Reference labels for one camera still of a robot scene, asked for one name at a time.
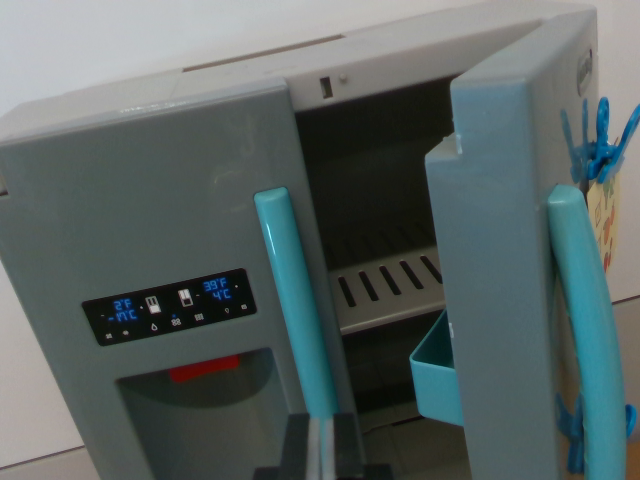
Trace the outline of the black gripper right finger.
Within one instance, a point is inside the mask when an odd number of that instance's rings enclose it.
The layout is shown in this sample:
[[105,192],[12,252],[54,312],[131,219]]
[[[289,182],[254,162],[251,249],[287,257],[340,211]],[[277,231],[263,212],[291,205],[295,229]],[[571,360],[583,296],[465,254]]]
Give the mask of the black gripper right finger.
[[356,418],[352,413],[334,414],[324,424],[324,478],[365,477]]

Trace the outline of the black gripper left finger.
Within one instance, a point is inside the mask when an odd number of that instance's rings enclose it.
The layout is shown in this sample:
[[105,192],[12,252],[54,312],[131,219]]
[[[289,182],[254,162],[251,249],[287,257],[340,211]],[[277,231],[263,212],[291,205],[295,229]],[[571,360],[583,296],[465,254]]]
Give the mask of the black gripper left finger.
[[321,425],[308,413],[288,418],[281,454],[281,478],[321,478]]

